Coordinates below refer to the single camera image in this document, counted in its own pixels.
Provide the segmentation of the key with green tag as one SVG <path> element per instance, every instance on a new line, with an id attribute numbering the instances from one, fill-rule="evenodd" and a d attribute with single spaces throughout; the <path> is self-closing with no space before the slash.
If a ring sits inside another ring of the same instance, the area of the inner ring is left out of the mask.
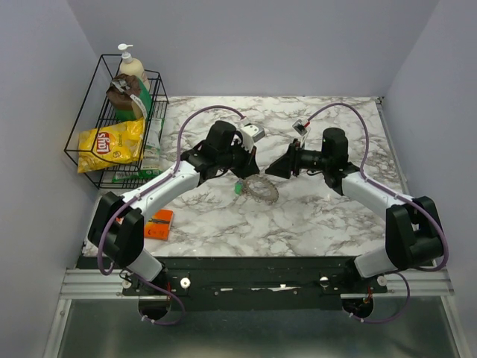
<path id="1" fill-rule="evenodd" d="M 243 182 L 241 180 L 237 180 L 234 184 L 234 194 L 235 198 L 233 199 L 233 203 L 236 203 L 242 197 L 243 191 Z"/>

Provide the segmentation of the metal numbered key ring disc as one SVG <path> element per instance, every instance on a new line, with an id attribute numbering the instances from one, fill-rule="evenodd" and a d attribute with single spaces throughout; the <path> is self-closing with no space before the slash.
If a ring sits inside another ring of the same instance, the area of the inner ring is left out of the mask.
<path id="1" fill-rule="evenodd" d="M 244 179 L 242 186 L 242 191 L 257 201 L 273 204 L 279 199 L 278 189 L 275 185 L 260 175 L 252 175 Z"/>

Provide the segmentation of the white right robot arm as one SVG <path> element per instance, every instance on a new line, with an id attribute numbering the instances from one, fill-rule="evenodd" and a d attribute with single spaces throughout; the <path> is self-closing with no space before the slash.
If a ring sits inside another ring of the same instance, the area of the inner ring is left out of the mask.
<path id="1" fill-rule="evenodd" d="M 359 167 L 348 160 L 348 140 L 340 128 L 323 132 L 319 151 L 305 149 L 295 139 L 265 172 L 289 179 L 302 170 L 320 172 L 330 189 L 359 202 L 385 222 L 385 244 L 354 258 L 351 269 L 343 273 L 344 286 L 351 292 L 363 290 L 370 277 L 415 269 L 444 255 L 442 229 L 433 200 L 399 195 L 364 178 Z"/>

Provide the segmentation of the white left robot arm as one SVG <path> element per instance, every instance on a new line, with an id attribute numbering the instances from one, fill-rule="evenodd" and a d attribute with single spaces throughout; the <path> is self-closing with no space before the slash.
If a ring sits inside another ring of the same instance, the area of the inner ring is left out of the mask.
<path id="1" fill-rule="evenodd" d="M 213 179 L 218 171 L 230 171 L 237 178 L 257 175 L 256 142 L 265 136 L 259 125 L 240 128 L 217 121 L 206 139 L 188 151 L 170 169 L 141 187 L 122 195 L 101 196 L 87 239 L 100 256 L 109 257 L 120 269 L 139 276 L 139 285 L 150 295 L 164 289 L 163 264 L 144 247 L 144 227 L 166 204 L 189 190 Z"/>

